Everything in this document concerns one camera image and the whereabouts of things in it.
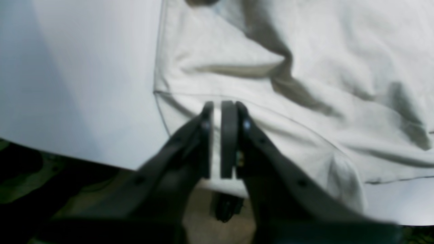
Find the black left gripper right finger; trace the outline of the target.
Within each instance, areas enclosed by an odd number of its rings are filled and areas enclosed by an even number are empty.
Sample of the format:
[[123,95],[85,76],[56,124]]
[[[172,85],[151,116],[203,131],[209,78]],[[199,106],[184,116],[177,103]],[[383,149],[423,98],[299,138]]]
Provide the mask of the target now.
[[346,207],[286,158],[241,102],[221,104],[222,179],[248,190],[254,244],[400,244],[402,231]]

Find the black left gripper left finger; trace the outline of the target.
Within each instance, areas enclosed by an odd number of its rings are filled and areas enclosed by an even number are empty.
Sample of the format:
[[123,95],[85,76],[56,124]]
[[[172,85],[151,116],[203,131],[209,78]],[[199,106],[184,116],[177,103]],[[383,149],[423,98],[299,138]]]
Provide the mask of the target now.
[[57,218],[36,239],[49,244],[184,244],[189,195],[208,179],[214,104],[178,129],[118,190],[77,215]]

